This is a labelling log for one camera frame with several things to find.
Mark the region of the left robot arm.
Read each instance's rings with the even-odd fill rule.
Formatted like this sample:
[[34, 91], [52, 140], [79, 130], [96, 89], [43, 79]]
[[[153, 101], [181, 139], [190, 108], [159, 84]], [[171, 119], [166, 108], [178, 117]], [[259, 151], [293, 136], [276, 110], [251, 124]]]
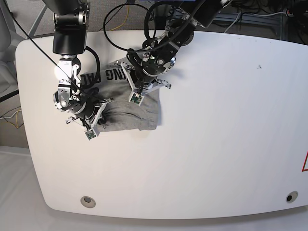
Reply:
[[[207, 28], [214, 21], [217, 14], [226, 7], [228, 0], [195, 0], [195, 1], [159, 1], [153, 4], [144, 18], [144, 35], [146, 40], [142, 48], [125, 49], [113, 43], [109, 37], [107, 41], [115, 48], [127, 52], [128, 62], [120, 64], [123, 73], [132, 89], [129, 102], [141, 105], [147, 94], [161, 87], [170, 88], [171, 84], [159, 75], [168, 72], [175, 64], [176, 54], [183, 46], [188, 45], [194, 37], [198, 26]], [[167, 22], [162, 35], [149, 35], [149, 21], [153, 11], [161, 5], [168, 5], [181, 10], [182, 16]]]

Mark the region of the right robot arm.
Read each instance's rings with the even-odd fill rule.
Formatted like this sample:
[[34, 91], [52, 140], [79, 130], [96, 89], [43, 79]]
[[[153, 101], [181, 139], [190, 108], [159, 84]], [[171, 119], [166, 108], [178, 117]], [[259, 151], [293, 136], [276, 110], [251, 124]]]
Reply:
[[[53, 95], [54, 105], [62, 112], [71, 113], [67, 124], [80, 120], [86, 137], [91, 140], [99, 136], [97, 125], [112, 100], [99, 98], [99, 89], [94, 87], [101, 77], [101, 67], [97, 53], [86, 45], [90, 3], [86, 0], [46, 0], [44, 3], [53, 12], [52, 50], [60, 55], [55, 67], [58, 90]], [[96, 62], [96, 73], [88, 84], [84, 84], [80, 76], [78, 55], [84, 51], [89, 51]]]

